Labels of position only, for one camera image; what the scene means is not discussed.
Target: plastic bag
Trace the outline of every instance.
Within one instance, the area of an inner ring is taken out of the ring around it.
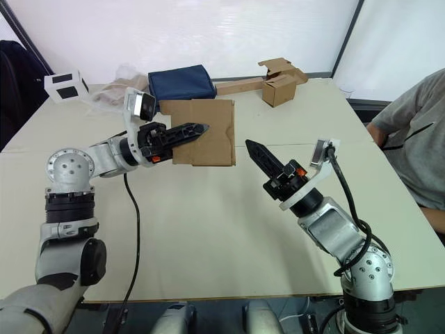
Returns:
[[[141,74],[130,65],[121,65],[116,71],[116,80],[105,85],[97,92],[89,94],[84,102],[93,107],[92,111],[121,113],[124,108],[125,90],[133,87],[146,91],[147,75]]]

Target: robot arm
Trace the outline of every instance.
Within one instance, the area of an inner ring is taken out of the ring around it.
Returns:
[[[394,267],[390,255],[371,243],[362,257],[365,238],[357,224],[330,197],[324,197],[316,184],[327,177],[332,166],[328,150],[338,149],[338,141],[318,141],[311,166],[316,174],[309,179],[295,160],[283,165],[263,145],[246,141],[252,160],[269,177],[263,188],[283,210],[298,217],[298,225],[343,268],[341,286],[345,301],[345,333],[402,333],[397,322],[393,289]]]
[[[0,301],[2,333],[62,333],[87,288],[105,274],[106,248],[94,238],[94,177],[113,177],[152,167],[172,158],[172,149],[194,141],[208,125],[186,123],[167,130],[151,121],[155,100],[128,88],[124,101],[125,132],[86,150],[65,148],[46,166],[51,186],[45,190],[47,221],[40,229],[36,285]]]

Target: cardboard piece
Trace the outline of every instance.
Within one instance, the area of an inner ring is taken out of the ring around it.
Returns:
[[[217,95],[227,95],[234,93],[247,92],[249,90],[261,89],[263,87],[264,79],[261,77],[236,80],[230,82],[217,83],[216,94]]]
[[[291,75],[296,78],[297,85],[307,82],[307,75],[292,65],[292,63],[284,58],[269,59],[268,61],[260,61],[258,65],[265,65],[268,68],[266,79],[272,79],[283,74]]]
[[[297,79],[288,74],[263,82],[263,100],[271,106],[279,106],[295,96]]]
[[[174,164],[235,165],[234,101],[163,100],[160,106],[162,114],[172,116],[172,127],[187,122],[210,125],[196,141],[173,149]]]

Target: sleeve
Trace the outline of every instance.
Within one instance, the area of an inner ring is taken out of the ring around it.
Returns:
[[[445,69],[426,77],[389,104],[371,122],[388,134],[406,127],[444,77]]]

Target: blue bag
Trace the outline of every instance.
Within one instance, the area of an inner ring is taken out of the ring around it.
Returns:
[[[214,99],[216,89],[202,65],[148,74],[149,89],[161,100]]]

